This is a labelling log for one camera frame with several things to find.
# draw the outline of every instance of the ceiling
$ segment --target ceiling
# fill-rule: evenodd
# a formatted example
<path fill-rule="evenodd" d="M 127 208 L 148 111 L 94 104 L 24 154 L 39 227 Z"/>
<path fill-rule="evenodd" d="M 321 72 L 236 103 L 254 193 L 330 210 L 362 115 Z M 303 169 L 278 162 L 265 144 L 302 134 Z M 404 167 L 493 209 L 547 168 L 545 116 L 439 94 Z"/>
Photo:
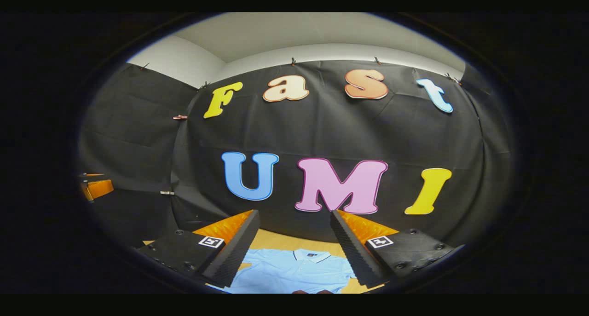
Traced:
<path fill-rule="evenodd" d="M 307 44 L 364 44 L 412 52 L 464 71 L 454 53 L 422 35 L 362 12 L 229 12 L 175 34 L 225 63 Z"/>

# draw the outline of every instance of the light blue shirt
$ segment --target light blue shirt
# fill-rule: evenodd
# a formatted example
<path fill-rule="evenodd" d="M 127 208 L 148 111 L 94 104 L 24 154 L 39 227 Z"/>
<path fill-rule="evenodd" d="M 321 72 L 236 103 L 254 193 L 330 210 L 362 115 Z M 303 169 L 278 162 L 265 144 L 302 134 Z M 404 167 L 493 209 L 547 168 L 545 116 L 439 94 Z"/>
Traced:
<path fill-rule="evenodd" d="M 328 252 L 250 249 L 243 263 L 252 266 L 240 270 L 228 293 L 292 293 L 301 289 L 318 293 L 324 289 L 341 293 L 350 278 L 356 278 L 345 258 Z"/>

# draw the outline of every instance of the white wall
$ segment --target white wall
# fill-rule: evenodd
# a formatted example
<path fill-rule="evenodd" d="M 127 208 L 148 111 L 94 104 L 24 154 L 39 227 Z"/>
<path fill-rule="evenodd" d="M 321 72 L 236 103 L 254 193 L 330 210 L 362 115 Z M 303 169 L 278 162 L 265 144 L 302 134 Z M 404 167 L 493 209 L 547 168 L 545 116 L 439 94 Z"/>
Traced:
<path fill-rule="evenodd" d="M 426 69 L 440 75 L 450 73 L 450 76 L 459 80 L 462 78 L 465 69 L 463 67 L 462 71 L 459 71 L 427 57 L 390 48 L 359 44 L 312 44 L 271 50 L 235 60 L 227 63 L 215 75 L 213 81 L 219 81 L 255 69 L 288 64 L 292 61 L 292 57 L 297 62 L 319 60 L 364 60 L 374 62 L 375 56 L 383 63 Z"/>
<path fill-rule="evenodd" d="M 190 86 L 200 88 L 212 83 L 225 65 L 220 58 L 194 43 L 171 35 L 147 47 L 127 60 L 137 66 L 157 71 Z"/>

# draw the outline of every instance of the letter m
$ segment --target letter m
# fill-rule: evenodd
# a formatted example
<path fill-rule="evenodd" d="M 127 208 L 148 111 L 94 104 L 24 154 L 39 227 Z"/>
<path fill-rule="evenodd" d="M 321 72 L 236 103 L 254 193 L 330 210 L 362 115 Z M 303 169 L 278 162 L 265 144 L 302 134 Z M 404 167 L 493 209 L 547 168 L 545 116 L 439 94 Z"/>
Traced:
<path fill-rule="evenodd" d="M 350 195 L 350 204 L 344 207 L 344 211 L 365 215 L 378 211 L 375 204 L 378 185 L 387 171 L 387 164 L 383 161 L 361 161 L 344 182 L 339 180 L 326 159 L 302 159 L 299 167 L 305 172 L 305 186 L 302 200 L 294 206 L 296 209 L 320 211 L 322 207 L 317 198 L 321 193 L 329 211 L 338 209 Z"/>

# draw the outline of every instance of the black fabric backdrop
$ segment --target black fabric backdrop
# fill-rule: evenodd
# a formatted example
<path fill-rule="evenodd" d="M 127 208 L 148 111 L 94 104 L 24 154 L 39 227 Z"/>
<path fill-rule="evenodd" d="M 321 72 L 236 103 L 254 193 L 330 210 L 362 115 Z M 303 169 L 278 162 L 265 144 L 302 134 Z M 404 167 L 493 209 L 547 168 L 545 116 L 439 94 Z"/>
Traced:
<path fill-rule="evenodd" d="M 352 69 L 383 73 L 389 94 L 380 100 L 347 96 L 344 77 Z M 262 94 L 267 83 L 283 75 L 303 76 L 309 96 L 265 102 Z M 451 114 L 438 110 L 415 82 L 424 78 L 444 89 L 444 100 L 454 107 Z M 480 76 L 467 67 L 463 80 L 470 78 Z M 238 81 L 243 88 L 221 107 L 223 113 L 204 119 L 213 90 Z M 488 100 L 490 88 L 480 81 L 468 85 L 470 89 L 442 75 L 395 64 L 322 61 L 259 69 L 196 90 L 127 64 L 103 87 L 88 111 L 80 143 L 81 167 L 85 172 L 107 173 L 116 189 L 174 191 L 175 196 L 166 196 L 169 205 L 162 207 L 171 207 L 176 223 L 185 230 L 258 209 L 265 230 L 335 242 L 326 207 L 317 213 L 295 209 L 303 190 L 298 161 L 328 159 L 342 181 L 359 161 L 385 161 L 388 169 L 376 199 L 379 210 L 362 216 L 396 230 L 419 228 L 459 245 L 483 232 L 500 213 L 513 174 L 497 100 Z M 178 114 L 189 119 L 173 121 L 171 117 Z M 232 194 L 225 184 L 221 160 L 225 152 L 246 155 L 243 183 L 253 188 L 257 165 L 252 155 L 278 155 L 273 194 L 263 201 Z M 435 210 L 429 215 L 404 214 L 421 191 L 421 172 L 433 167 L 452 171 Z M 324 205 L 321 197 L 318 202 Z M 154 224 L 154 211 L 137 202 L 118 204 L 134 209 L 124 215 L 133 217 L 134 223 L 145 219 L 153 227 L 152 232 L 141 232 L 149 238 L 134 232 L 135 242 L 154 239 L 161 227 L 168 226 L 163 224 L 168 217 L 162 215 L 162 224 Z M 125 225 L 121 213 L 116 214 L 119 218 L 113 215 L 99 212 L 107 226 Z M 124 239 L 129 240 L 129 230 L 113 229 L 126 232 Z"/>

